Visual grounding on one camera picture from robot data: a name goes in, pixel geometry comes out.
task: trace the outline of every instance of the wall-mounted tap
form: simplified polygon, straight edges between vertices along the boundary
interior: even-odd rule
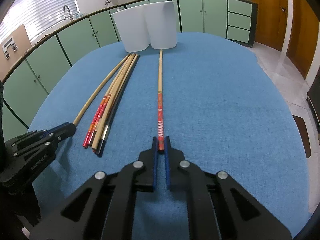
[[[67,19],[67,18],[66,18],[66,8],[68,9],[68,12],[69,12],[69,15],[70,15],[70,20],[71,20],[71,22],[73,22],[73,18],[72,18],[72,16],[71,16],[70,9],[69,9],[69,7],[68,7],[67,5],[65,5],[65,6],[63,7],[63,19],[64,19],[64,20],[66,20],[66,19]]]

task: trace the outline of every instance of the triangular cutout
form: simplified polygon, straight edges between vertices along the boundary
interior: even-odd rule
[[[241,218],[248,221],[260,215],[260,212],[235,188],[230,189],[233,199],[236,202],[237,208],[240,212]]]
[[[71,202],[64,210],[61,211],[61,215],[71,219],[74,222],[78,222],[91,192],[91,188],[85,189],[81,195],[79,195],[73,202]]]

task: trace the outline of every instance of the white blinds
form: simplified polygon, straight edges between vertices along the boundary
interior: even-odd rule
[[[15,0],[0,25],[0,42],[21,24],[25,25],[32,41],[37,35],[63,20],[64,5],[68,5],[72,15],[78,12],[75,0]]]

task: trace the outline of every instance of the metal rivet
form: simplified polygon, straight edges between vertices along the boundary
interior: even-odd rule
[[[226,179],[227,177],[228,177],[228,173],[226,173],[225,171],[219,171],[218,172],[218,178]]]
[[[94,175],[94,177],[95,177],[96,179],[103,179],[105,175],[106,175],[106,174],[105,174],[103,171],[98,171],[98,172],[96,172],[96,174]]]
[[[180,165],[180,167],[182,167],[182,168],[187,168],[187,167],[190,166],[190,162],[188,162],[188,161],[181,161],[181,162],[179,163],[179,165]]]
[[[133,166],[135,167],[135,168],[141,168],[142,166],[143,166],[143,162],[142,161],[135,161],[134,163],[133,163]]]

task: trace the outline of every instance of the blue cloth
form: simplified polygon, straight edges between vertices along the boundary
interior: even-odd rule
[[[30,130],[50,129],[74,118],[98,84],[127,53],[121,42],[80,59],[46,98]],[[96,171],[120,171],[149,149],[157,135],[159,51],[140,59],[116,113],[102,158],[82,142],[103,88],[73,138],[34,181],[46,215]],[[163,54],[164,134],[172,147],[204,171],[230,173],[295,236],[307,222],[308,169],[302,141],[277,88],[245,47],[206,33],[178,33]],[[185,195],[165,186],[159,157],[157,189],[138,193],[133,239],[188,239]]]

